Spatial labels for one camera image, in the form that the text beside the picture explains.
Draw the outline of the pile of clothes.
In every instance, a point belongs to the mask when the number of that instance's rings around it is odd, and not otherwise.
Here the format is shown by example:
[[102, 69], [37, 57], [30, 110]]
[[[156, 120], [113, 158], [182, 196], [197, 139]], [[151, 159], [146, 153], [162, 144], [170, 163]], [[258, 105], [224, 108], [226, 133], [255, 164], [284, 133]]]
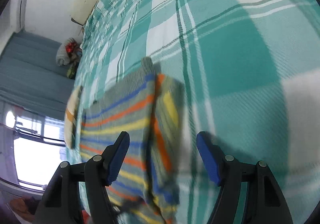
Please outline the pile of clothes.
[[68, 66], [67, 78], [75, 79], [82, 58], [82, 49], [74, 38], [68, 38], [56, 53], [57, 66]]

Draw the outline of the green plaid bed blanket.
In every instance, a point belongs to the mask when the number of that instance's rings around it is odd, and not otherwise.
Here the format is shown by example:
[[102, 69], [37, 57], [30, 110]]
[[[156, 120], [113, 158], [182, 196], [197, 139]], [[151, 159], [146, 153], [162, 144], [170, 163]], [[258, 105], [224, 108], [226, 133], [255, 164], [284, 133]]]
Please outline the green plaid bed blanket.
[[144, 57], [182, 84], [175, 223], [206, 223], [219, 192], [196, 148], [200, 131], [242, 162], [265, 161], [294, 223], [316, 208], [316, 0], [98, 0], [81, 46], [81, 109]]

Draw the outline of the striped knit sweater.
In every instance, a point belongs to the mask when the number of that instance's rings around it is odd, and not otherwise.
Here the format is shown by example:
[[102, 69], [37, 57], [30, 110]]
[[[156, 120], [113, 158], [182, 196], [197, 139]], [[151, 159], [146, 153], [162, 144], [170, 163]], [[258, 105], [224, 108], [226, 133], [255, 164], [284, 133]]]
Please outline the striped knit sweater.
[[157, 73], [145, 57], [138, 69], [83, 111], [82, 158], [102, 153], [121, 132], [129, 134], [128, 151], [107, 193], [113, 204], [128, 207], [130, 221], [175, 221], [182, 103], [181, 83]]

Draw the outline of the window with frame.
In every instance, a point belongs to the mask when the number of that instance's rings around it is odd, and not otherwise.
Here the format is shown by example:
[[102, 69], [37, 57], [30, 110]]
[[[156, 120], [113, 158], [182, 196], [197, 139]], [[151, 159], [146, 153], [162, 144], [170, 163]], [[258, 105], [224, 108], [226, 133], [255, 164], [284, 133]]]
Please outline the window with frame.
[[45, 190], [66, 160], [63, 121], [1, 101], [1, 178]]

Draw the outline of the patterned throw pillow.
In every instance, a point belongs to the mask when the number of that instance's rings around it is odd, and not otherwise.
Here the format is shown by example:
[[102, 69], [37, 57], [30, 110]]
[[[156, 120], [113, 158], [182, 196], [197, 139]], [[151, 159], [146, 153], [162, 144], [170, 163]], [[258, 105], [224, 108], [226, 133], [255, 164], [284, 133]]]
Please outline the patterned throw pillow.
[[77, 86], [71, 93], [65, 109], [64, 140], [68, 149], [74, 148], [76, 119], [78, 116], [81, 93], [82, 86]]

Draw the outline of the blue curtain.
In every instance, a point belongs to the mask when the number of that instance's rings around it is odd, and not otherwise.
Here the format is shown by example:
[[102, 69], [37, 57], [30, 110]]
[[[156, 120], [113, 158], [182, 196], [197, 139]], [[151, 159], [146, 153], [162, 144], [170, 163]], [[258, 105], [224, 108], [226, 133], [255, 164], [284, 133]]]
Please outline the blue curtain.
[[21, 31], [1, 54], [1, 100], [63, 120], [74, 80], [56, 64], [60, 43]]

